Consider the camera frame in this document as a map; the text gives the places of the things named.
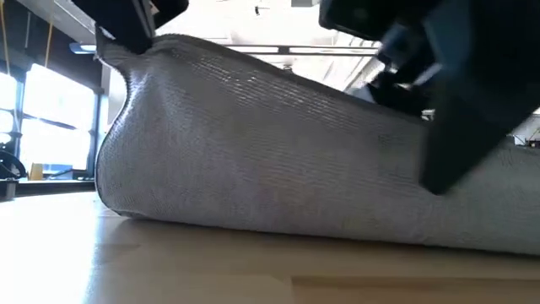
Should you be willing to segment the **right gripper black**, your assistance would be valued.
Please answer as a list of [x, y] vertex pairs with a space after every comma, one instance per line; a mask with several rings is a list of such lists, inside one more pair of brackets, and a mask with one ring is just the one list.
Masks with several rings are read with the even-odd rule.
[[429, 98], [414, 82], [435, 64], [423, 21], [440, 0], [321, 0], [319, 25], [365, 41], [379, 41], [376, 58], [394, 73], [378, 73], [366, 87], [374, 102], [394, 111], [420, 117]]

